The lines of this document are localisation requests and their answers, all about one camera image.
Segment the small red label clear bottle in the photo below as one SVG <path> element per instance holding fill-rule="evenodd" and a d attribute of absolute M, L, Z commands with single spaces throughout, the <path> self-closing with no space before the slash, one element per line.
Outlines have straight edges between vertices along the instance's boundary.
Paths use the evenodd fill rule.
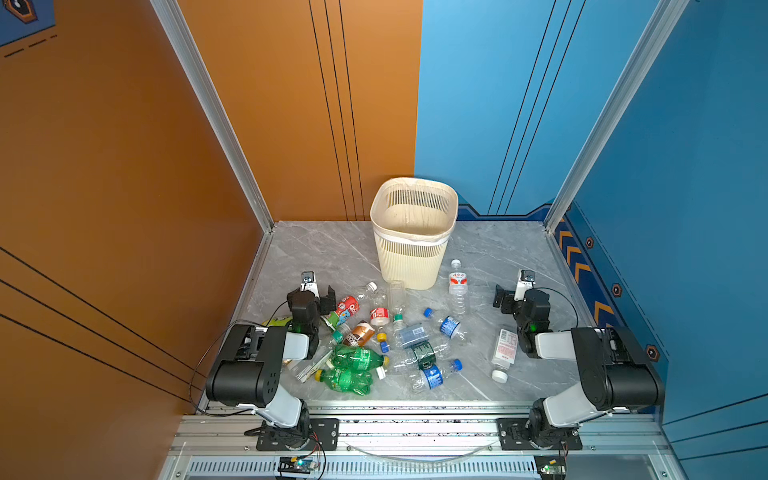
<path fill-rule="evenodd" d="M 369 323 L 376 328 L 384 327 L 390 322 L 387 292 L 378 288 L 371 296 L 372 309 L 369 315 Z"/>

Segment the white square bottle pink label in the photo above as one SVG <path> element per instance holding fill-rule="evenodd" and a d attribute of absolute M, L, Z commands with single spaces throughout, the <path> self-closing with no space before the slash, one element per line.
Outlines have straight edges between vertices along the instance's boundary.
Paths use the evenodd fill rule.
<path fill-rule="evenodd" d="M 491 378 L 504 384 L 508 381 L 508 372 L 514 365 L 518 349 L 518 335 L 511 327 L 501 327 L 491 353 Z"/>

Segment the red strawberry label bottle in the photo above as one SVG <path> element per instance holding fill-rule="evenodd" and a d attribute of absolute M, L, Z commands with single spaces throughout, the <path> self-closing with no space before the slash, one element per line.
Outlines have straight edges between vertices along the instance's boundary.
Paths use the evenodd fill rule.
<path fill-rule="evenodd" d="M 375 282 L 368 282 L 353 288 L 336 305 L 335 309 L 324 319 L 325 324 L 335 330 L 357 313 L 372 307 L 375 303 L 379 287 Z"/>

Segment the clear bottle green cap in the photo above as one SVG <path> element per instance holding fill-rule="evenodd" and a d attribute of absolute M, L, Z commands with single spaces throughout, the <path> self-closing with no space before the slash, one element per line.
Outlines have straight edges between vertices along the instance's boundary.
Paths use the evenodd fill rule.
<path fill-rule="evenodd" d="M 404 325 L 404 312 L 407 303 L 405 284 L 400 280 L 393 280 L 388 286 L 389 313 L 394 332 L 401 330 Z"/>

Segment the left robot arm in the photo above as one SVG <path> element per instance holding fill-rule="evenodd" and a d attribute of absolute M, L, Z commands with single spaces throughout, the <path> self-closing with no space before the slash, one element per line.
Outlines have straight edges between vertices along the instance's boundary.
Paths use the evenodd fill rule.
<path fill-rule="evenodd" d="M 306 402 L 280 384 L 283 362 L 311 360 L 320 340 L 323 315 L 336 307 L 335 291 L 310 290 L 287 295 L 291 320 L 282 326 L 237 324 L 225 335 L 208 374 L 210 401 L 238 407 L 264 420 L 261 431 L 272 441 L 301 448 L 311 438 Z"/>

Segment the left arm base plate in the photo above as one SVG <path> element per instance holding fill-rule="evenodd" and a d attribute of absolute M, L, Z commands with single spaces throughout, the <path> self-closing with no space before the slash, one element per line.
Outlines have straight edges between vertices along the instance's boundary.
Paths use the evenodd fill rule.
<path fill-rule="evenodd" d="M 279 428 L 266 421 L 259 427 L 256 450 L 275 452 L 288 450 L 312 450 L 317 442 L 328 452 L 337 449 L 340 421 L 337 418 L 301 420 L 296 427 Z"/>

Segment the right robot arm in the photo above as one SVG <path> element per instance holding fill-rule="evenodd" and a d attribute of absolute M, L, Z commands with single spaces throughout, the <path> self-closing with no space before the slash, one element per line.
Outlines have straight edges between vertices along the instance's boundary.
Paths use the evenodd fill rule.
<path fill-rule="evenodd" d="M 578 381 L 559 394 L 537 399 L 526 418 L 497 421 L 504 450 L 583 448 L 579 428 L 616 410 L 660 406 L 665 390 L 659 374 L 624 327 L 550 328 L 549 295 L 532 288 L 519 295 L 495 287 L 493 306 L 510 314 L 516 330 L 502 328 L 494 346 L 492 377 L 500 380 L 517 350 L 533 359 L 571 361 Z"/>

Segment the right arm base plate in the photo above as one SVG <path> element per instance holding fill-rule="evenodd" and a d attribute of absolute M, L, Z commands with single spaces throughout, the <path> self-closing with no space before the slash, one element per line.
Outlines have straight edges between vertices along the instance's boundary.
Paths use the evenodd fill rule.
<path fill-rule="evenodd" d="M 567 450 L 579 451 L 583 444 L 576 428 L 552 427 L 546 421 L 534 426 L 528 418 L 499 418 L 496 420 L 498 438 L 504 451 Z"/>

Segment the red label water bottle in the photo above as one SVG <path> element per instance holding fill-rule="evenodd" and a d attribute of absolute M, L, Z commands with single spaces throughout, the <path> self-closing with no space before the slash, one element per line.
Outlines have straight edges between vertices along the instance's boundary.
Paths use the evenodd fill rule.
<path fill-rule="evenodd" d="M 454 314 L 465 315 L 468 308 L 468 277 L 459 259 L 450 262 L 451 272 L 448 276 L 449 297 Z"/>

